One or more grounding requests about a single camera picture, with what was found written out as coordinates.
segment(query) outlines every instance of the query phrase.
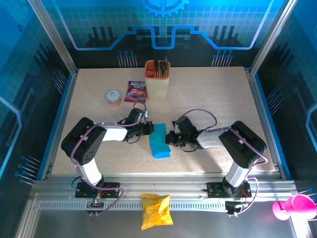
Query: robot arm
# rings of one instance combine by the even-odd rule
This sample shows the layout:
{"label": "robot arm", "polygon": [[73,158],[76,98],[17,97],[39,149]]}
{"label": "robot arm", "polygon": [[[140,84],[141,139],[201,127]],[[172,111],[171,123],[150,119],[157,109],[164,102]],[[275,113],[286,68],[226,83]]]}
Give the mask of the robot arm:
{"label": "robot arm", "polygon": [[266,150],[265,142],[241,121],[229,127],[208,131],[198,131],[186,116],[172,123],[174,131],[165,137],[167,144],[180,147],[188,144],[194,150],[224,146],[229,152],[234,161],[229,173],[223,178],[221,186],[214,184],[210,187],[210,192],[221,194],[222,197],[235,197],[240,193],[246,177],[260,156],[267,162],[262,155]]}
{"label": "robot arm", "polygon": [[[138,122],[143,114],[146,114],[144,120]],[[116,123],[116,125],[101,125],[93,128],[89,134],[84,138],[76,149],[73,159],[77,162],[77,168],[79,174],[83,175],[85,181],[97,186],[103,187],[104,178],[98,170],[95,161],[95,155],[103,141],[129,141],[134,136],[149,135],[154,130],[154,125],[151,121],[146,122],[148,111],[143,111],[138,108],[134,108],[129,116],[122,120],[124,123]],[[83,135],[96,124],[88,119],[82,118],[70,131],[70,133],[64,138],[61,144],[62,150],[65,151],[68,157],[71,158],[71,153],[74,150],[78,141]]]}

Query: enclosure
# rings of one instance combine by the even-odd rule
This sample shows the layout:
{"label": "enclosure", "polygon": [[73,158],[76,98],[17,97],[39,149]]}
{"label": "enclosure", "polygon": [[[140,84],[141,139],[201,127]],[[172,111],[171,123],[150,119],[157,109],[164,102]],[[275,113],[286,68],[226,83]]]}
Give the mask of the enclosure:
{"label": "enclosure", "polygon": [[[271,211],[274,201],[317,189],[316,11],[313,0],[0,1],[1,237],[317,237],[316,221],[280,221]],[[224,147],[171,147],[158,160],[148,136],[100,146],[100,172],[125,189],[109,212],[86,210],[115,199],[96,209],[75,198],[78,174],[62,140],[82,117],[126,118],[133,104],[114,108],[106,93],[124,99],[129,81],[144,81],[146,62],[165,57],[169,96],[147,99],[149,120],[169,132],[200,108],[217,128],[242,121],[267,145],[268,163],[251,172],[258,197],[237,218],[225,213],[225,198],[204,191],[230,170]],[[197,129],[213,123],[200,112],[188,117]],[[174,226],[141,231],[143,193],[171,195]]]}

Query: jar lid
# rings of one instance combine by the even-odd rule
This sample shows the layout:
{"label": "jar lid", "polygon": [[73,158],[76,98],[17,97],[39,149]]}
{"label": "jar lid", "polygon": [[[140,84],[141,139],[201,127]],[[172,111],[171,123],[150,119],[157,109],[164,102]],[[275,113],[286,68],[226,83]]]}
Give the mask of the jar lid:
{"label": "jar lid", "polygon": [[117,90],[111,90],[107,93],[107,99],[111,102],[117,101],[120,98],[120,93]]}

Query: blue edge trim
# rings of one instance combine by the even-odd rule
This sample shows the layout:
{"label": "blue edge trim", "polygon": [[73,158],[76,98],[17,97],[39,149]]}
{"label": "blue edge trim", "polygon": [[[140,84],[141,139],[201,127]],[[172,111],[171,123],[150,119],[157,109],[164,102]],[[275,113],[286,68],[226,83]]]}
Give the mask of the blue edge trim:
{"label": "blue edge trim", "polygon": [[291,178],[291,174],[289,173],[289,169],[287,167],[287,163],[286,163],[286,160],[285,160],[285,157],[284,157],[282,146],[281,146],[281,143],[279,142],[279,139],[278,139],[278,136],[277,136],[277,132],[276,132],[276,129],[275,129],[275,126],[274,126],[273,118],[272,118],[271,114],[269,113],[269,108],[268,108],[268,105],[267,105],[267,102],[266,102],[264,91],[263,91],[263,88],[262,88],[262,85],[260,83],[260,79],[259,79],[259,76],[258,76],[257,73],[255,75],[255,79],[256,79],[256,82],[257,82],[257,85],[258,85],[258,88],[259,88],[259,91],[260,91],[261,99],[262,99],[263,104],[264,104],[265,113],[266,113],[266,116],[268,118],[268,123],[269,123],[269,125],[271,127],[271,130],[272,130],[273,138],[274,138],[274,141],[275,141],[275,144],[276,144],[276,147],[277,147],[277,152],[279,154],[279,158],[280,158],[280,161],[281,161],[282,168],[284,170],[285,178],[287,180],[291,180],[292,179]]}
{"label": "blue edge trim", "polygon": [[48,140],[45,152],[44,152],[44,156],[43,156],[43,159],[42,159],[42,162],[41,162],[41,166],[40,166],[38,175],[36,177],[36,180],[41,180],[42,175],[44,173],[44,169],[46,167],[46,163],[48,162],[48,159],[49,159],[49,153],[50,153],[50,149],[51,149],[51,146],[52,146],[52,143],[53,143],[55,132],[57,130],[57,125],[58,125],[58,122],[59,122],[59,119],[60,119],[60,115],[61,115],[61,112],[63,111],[65,100],[66,100],[66,97],[67,97],[67,94],[68,94],[68,90],[69,90],[69,86],[70,86],[70,83],[71,83],[71,81],[73,79],[74,78],[72,77],[72,75],[69,74],[69,77],[67,79],[67,83],[66,83],[66,86],[65,86],[65,89],[64,89],[63,96],[62,96],[62,98],[60,100],[60,103],[59,103],[59,107],[58,107],[58,110],[57,110],[57,113],[56,113],[56,117],[55,117],[55,120],[54,120],[54,123],[53,123],[53,127],[52,127],[52,130],[51,130],[51,133],[50,133],[50,137],[49,137],[49,140]]}
{"label": "blue edge trim", "polygon": [[[259,76],[258,76],[257,73],[255,75],[255,79],[256,79],[256,83],[257,83],[259,91],[260,91],[261,99],[262,99],[263,104],[264,104],[265,113],[266,113],[266,116],[268,118],[268,122],[269,122],[269,125],[271,127],[271,130],[272,130],[273,138],[274,138],[274,141],[275,141],[275,144],[276,144],[276,147],[277,147],[277,152],[279,154],[279,157],[280,157],[280,160],[281,160],[281,165],[282,165],[282,168],[283,168],[284,173],[285,173],[285,178],[287,180],[291,180],[292,178],[291,178],[289,169],[288,169],[287,164],[286,164],[286,160],[285,160],[284,153],[283,153],[283,150],[282,150],[282,147],[281,147],[281,143],[280,143],[280,141],[278,139],[277,132],[276,132],[276,129],[275,129],[275,126],[274,126],[274,123],[273,123],[272,116],[269,113],[269,108],[268,108],[268,105],[267,105],[267,102],[266,102],[266,99],[265,99],[264,91],[263,91],[263,88],[262,88],[262,85],[260,83],[260,79],[259,79]],[[57,130],[57,125],[58,125],[58,122],[59,122],[59,118],[60,118],[61,112],[62,112],[63,107],[64,107],[65,99],[66,99],[66,96],[67,96],[67,93],[68,93],[68,89],[69,89],[71,80],[72,80],[72,76],[70,74],[69,77],[68,77],[68,80],[67,80],[67,84],[66,84],[66,87],[65,87],[64,94],[63,94],[63,96],[61,98],[61,101],[60,101],[60,104],[59,104],[59,107],[58,107],[58,110],[57,110],[57,114],[56,114],[56,117],[55,117],[55,120],[54,120],[54,124],[53,124],[52,130],[51,130],[51,134],[50,134],[50,137],[49,137],[49,140],[48,140],[48,145],[46,146],[46,149],[45,149],[45,152],[44,152],[44,156],[43,156],[43,160],[42,160],[42,163],[41,163],[41,166],[40,166],[40,170],[39,170],[38,176],[36,178],[37,180],[41,180],[41,177],[42,177],[42,175],[44,173],[45,165],[46,165],[47,160],[49,158],[49,152],[50,152],[50,149],[51,149],[51,145],[53,143],[53,138],[54,138],[55,132]]]}

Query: snack bag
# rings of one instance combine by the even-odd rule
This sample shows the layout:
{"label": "snack bag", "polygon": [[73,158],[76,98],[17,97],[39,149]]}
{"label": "snack bag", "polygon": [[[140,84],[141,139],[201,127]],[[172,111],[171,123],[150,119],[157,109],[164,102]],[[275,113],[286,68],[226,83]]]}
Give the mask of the snack bag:
{"label": "snack bag", "polygon": [[127,95],[125,96],[125,102],[143,102],[147,98],[147,89],[145,82],[142,81],[129,81]]}
{"label": "snack bag", "polygon": [[170,195],[158,196],[155,194],[142,194],[143,223],[142,230],[153,226],[173,225],[172,217],[169,213]]}

